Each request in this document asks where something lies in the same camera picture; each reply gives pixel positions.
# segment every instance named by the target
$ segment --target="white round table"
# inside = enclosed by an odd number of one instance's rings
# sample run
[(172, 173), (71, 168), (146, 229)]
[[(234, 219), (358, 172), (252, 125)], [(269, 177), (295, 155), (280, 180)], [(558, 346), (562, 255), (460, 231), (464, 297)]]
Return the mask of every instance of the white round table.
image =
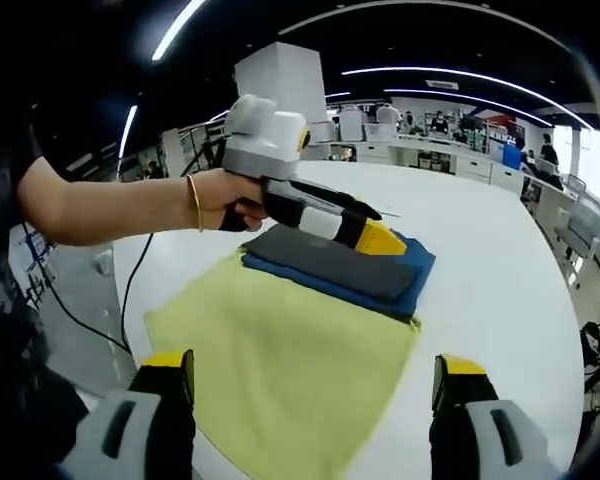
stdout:
[[(401, 214), (385, 216), (386, 223), (437, 256), (418, 301), (422, 335), (346, 478), (430, 478), (433, 372), (441, 353), (484, 367), (499, 397), (513, 400), (535, 421), (549, 440), (551, 460), (567, 470), (583, 411), (578, 323), (557, 262), (519, 200), (489, 185), (403, 167), (301, 162), (298, 175)], [(127, 335), (137, 362), (151, 353), (145, 313), (256, 235), (155, 236), (127, 306)], [(145, 240), (115, 243), (121, 302)], [(246, 478), (202, 433), (193, 463), (205, 480)]]

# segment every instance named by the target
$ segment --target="yellow towel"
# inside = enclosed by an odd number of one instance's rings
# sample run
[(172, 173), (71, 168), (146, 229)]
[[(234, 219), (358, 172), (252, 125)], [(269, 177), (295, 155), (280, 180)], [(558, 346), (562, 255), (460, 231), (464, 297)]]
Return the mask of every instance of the yellow towel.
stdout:
[(195, 417), (255, 480), (340, 476), (371, 435), (418, 327), (229, 257), (147, 315), (155, 351), (195, 352)]

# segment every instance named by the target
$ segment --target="hand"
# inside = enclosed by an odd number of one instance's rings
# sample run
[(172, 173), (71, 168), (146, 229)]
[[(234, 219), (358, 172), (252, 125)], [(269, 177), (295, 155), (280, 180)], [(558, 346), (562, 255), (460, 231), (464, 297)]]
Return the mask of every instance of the hand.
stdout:
[(236, 201), (235, 211), (243, 216), (249, 231), (255, 232), (262, 227), (267, 214), (262, 207), (260, 184), (222, 169), (197, 173), (193, 181), (200, 200), (203, 229), (218, 230), (226, 207)]

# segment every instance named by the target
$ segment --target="window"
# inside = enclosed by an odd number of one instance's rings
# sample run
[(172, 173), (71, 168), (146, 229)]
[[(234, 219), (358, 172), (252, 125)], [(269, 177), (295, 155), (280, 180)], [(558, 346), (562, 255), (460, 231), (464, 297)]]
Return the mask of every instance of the window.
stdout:
[(553, 129), (553, 148), (558, 154), (558, 166), (560, 173), (572, 173), (571, 161), (573, 159), (573, 129), (564, 125), (558, 125)]
[(587, 183), (587, 190), (600, 199), (600, 131), (580, 132), (580, 164), (578, 177)]

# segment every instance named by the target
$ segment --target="gold bracelet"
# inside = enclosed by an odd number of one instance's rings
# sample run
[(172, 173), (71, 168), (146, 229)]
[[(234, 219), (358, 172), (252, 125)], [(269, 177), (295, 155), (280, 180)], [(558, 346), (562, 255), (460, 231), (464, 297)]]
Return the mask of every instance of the gold bracelet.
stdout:
[(193, 199), (196, 202), (196, 210), (198, 212), (198, 231), (202, 232), (202, 209), (200, 208), (200, 198), (198, 197), (198, 189), (196, 188), (196, 183), (193, 181), (193, 175), (187, 175), (187, 180), (189, 181), (189, 186), (191, 187), (191, 191), (193, 192)]

